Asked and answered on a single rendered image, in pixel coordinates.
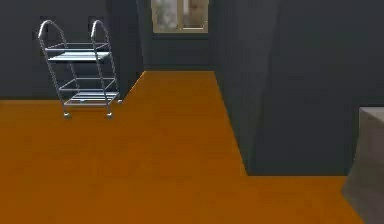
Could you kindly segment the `grey cloth covered furniture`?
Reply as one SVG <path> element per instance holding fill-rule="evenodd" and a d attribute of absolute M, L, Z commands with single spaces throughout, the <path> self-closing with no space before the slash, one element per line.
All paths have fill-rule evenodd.
<path fill-rule="evenodd" d="M 384 224 L 384 107 L 359 109 L 359 136 L 342 195 L 364 224 Z"/>

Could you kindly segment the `silver metal serving cart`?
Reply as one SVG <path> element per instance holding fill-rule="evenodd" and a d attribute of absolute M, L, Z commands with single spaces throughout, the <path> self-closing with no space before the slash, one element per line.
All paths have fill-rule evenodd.
<path fill-rule="evenodd" d="M 59 33 L 61 42 L 46 46 L 43 40 L 44 30 L 52 25 Z M 101 20 L 94 20 L 89 42 L 68 42 L 64 31 L 52 20 L 44 20 L 39 27 L 37 38 L 51 75 L 56 94 L 63 110 L 63 116 L 70 118 L 68 107 L 104 107 L 106 117 L 112 118 L 111 104 L 121 104 L 119 81 L 110 43 L 109 32 Z M 54 71 L 54 63 L 67 64 L 72 74 L 69 81 L 60 84 Z M 94 77 L 79 76 L 75 63 L 93 63 L 96 65 Z"/>

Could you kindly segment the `window with beige frame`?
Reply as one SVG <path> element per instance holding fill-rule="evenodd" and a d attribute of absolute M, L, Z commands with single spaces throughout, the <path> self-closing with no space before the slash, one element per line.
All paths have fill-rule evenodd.
<path fill-rule="evenodd" d="M 207 33 L 209 0 L 151 0 L 153 32 Z"/>

